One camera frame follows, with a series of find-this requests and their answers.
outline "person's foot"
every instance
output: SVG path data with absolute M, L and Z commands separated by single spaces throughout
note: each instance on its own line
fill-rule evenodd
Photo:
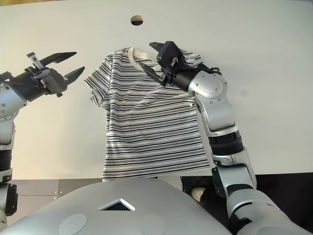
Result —
M 191 196 L 197 200 L 198 202 L 200 202 L 200 198 L 203 194 L 203 192 L 206 190 L 206 188 L 204 187 L 195 187 L 191 190 Z

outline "black stripe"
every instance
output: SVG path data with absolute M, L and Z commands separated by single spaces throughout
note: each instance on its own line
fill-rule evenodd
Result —
M 102 180 L 114 180 L 114 179 L 123 179 L 123 178 L 128 178 L 128 177 L 151 177 L 151 176 L 158 176 L 160 174 L 169 174 L 169 173 L 178 173 L 178 172 L 184 172 L 184 171 L 190 171 L 190 170 L 196 170 L 196 169 L 206 169 L 208 168 L 209 165 L 198 165 L 198 166 L 194 166 L 194 167 L 184 167 L 184 168 L 180 168 L 177 169 L 175 171 L 173 170 L 162 170 L 162 171 L 158 171 L 158 172 L 154 172 L 154 173 L 144 173 L 144 174 L 133 174 L 133 175 L 129 175 L 129 176 L 113 176 L 113 177 L 107 177 L 105 175 L 105 172 L 103 171 L 103 177 Z
M 203 162 L 203 160 L 197 160 L 197 161 L 194 161 L 192 163 L 196 164 L 196 163 L 200 163 L 200 162 Z M 178 166 L 178 165 L 183 165 L 183 164 L 185 164 L 185 163 L 170 164 L 168 166 L 173 167 L 173 166 Z M 145 168 L 145 170 L 148 171 L 148 170 L 158 169 L 158 168 L 160 168 L 160 167 L 159 166 L 151 166 L 151 167 Z M 118 171 L 118 172 L 132 172 L 132 171 L 137 171 L 137 170 L 142 170 L 142 168 L 134 168 L 134 169 L 127 169 L 127 170 L 107 170 L 106 173 L 115 173 L 116 171 Z
M 195 145 L 195 144 L 200 144 L 202 143 L 201 141 L 196 141 L 196 142 L 192 142 L 192 143 L 182 143 L 182 144 L 177 144 L 174 146 L 174 148 L 178 148 L 178 147 L 186 147 L 186 146 L 190 146 L 190 145 Z M 131 154 L 131 153 L 147 153 L 147 152 L 154 152 L 154 151 L 161 151 L 161 150 L 166 150 L 166 149 L 173 149 L 173 146 L 160 146 L 159 148 L 152 148 L 152 149 L 143 149 L 143 150 L 127 150 L 127 151 L 116 151 L 116 149 L 113 149 L 113 151 L 111 151 L 111 149 L 108 149 L 107 148 L 107 154 L 116 154 L 116 153 L 128 153 L 128 154 Z

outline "t-shirt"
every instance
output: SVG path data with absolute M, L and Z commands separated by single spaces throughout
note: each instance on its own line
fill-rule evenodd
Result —
M 191 66 L 202 63 L 197 54 L 183 55 Z M 103 181 L 209 167 L 194 99 L 177 87 L 161 86 L 138 62 L 162 74 L 156 62 L 124 48 L 110 53 L 85 80 L 92 102 L 106 111 Z

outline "white backdrop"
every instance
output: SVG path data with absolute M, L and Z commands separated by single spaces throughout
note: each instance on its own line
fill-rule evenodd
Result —
M 130 24 L 141 15 L 141 26 Z M 99 178 L 105 113 L 83 82 L 111 51 L 175 41 L 220 67 L 258 174 L 313 171 L 313 4 L 293 0 L 65 0 L 0 7 L 0 71 L 78 54 L 52 67 L 84 73 L 64 96 L 20 111 L 15 179 Z

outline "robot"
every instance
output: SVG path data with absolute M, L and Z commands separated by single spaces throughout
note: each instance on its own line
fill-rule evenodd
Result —
M 13 147 L 13 119 L 20 108 L 43 94 L 66 90 L 83 67 L 64 77 L 45 66 L 71 54 L 39 61 L 30 54 L 34 68 L 13 78 L 1 75 L 0 218 L 3 235 L 309 235 L 268 198 L 256 190 L 256 178 L 247 149 L 242 143 L 234 111 L 227 100 L 227 82 L 218 68 L 192 68 L 174 42 L 150 43 L 158 51 L 161 77 L 150 67 L 145 72 L 163 86 L 177 86 L 194 97 L 212 149 L 213 183 L 216 193 L 226 198 L 229 228 L 226 229 L 198 202 L 166 182 L 151 178 L 130 178 L 97 183 L 69 193 L 6 227 L 5 215 L 17 207 L 10 153 Z

